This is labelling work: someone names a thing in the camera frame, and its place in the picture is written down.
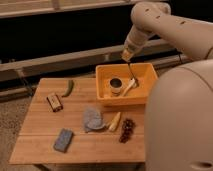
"wooden tabletop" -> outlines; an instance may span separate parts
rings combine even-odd
[[[41,79],[10,164],[144,162],[144,105],[103,107],[96,100],[95,78],[73,80],[75,86],[72,94],[60,98],[64,109],[53,113],[46,97],[52,92],[59,96],[64,94],[68,78]],[[89,106],[100,109],[105,122],[121,111],[122,119],[117,131],[85,133],[83,112]],[[123,144],[119,143],[119,137],[125,118],[133,119],[136,127],[131,140]],[[71,129],[75,134],[67,153],[53,149],[62,128]]]

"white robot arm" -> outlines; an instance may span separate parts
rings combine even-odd
[[[138,3],[122,58],[154,34],[196,61],[163,74],[145,110],[147,171],[213,171],[213,24],[170,15],[164,3]]]
[[[141,2],[131,13],[133,22],[122,58],[129,61],[157,34],[193,60],[213,58],[213,24],[170,15],[166,3]]]

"yellow bowl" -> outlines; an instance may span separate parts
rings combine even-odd
[[[131,69],[139,81],[139,86],[129,90],[126,96],[114,96],[110,90],[110,80],[119,78],[122,91],[131,79],[127,64],[98,65],[96,67],[96,92],[98,101],[104,106],[145,104],[147,97],[157,80],[157,74],[151,63],[134,63]]]

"black background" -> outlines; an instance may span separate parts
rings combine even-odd
[[[174,15],[213,21],[210,0],[172,0]],[[31,59],[123,44],[131,5],[0,19],[0,59]]]

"cup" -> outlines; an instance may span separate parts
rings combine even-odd
[[[119,78],[113,78],[110,80],[110,90],[112,95],[119,96],[122,89],[122,81]]]

